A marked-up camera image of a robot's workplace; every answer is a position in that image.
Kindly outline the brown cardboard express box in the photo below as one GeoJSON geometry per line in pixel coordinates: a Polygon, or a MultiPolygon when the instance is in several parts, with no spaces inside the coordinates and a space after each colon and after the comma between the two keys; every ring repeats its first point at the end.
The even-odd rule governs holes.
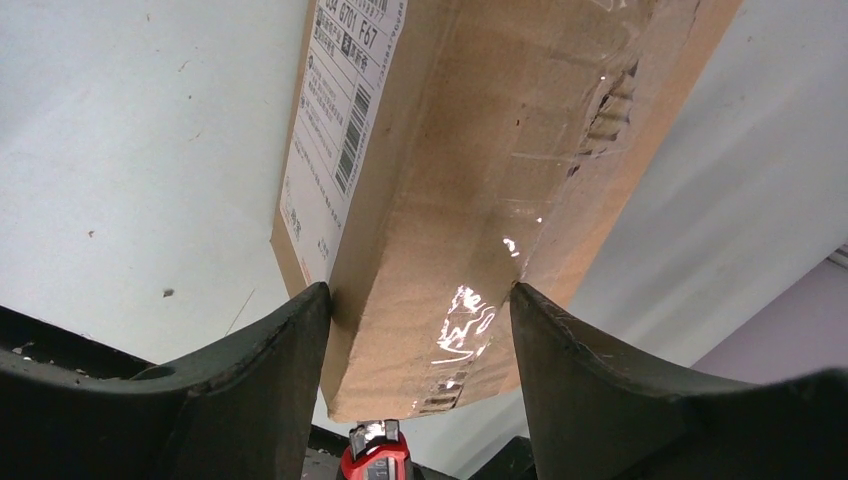
{"type": "Polygon", "coordinates": [[[312,1],[271,244],[334,302],[339,423],[516,389],[512,286],[567,303],[736,1],[312,1]]]}

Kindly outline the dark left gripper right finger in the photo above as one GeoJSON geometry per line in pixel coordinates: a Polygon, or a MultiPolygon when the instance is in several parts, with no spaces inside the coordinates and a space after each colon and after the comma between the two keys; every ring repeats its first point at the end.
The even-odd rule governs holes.
{"type": "Polygon", "coordinates": [[[510,293],[541,479],[843,479],[847,372],[757,385],[642,351],[531,285],[510,293]]]}

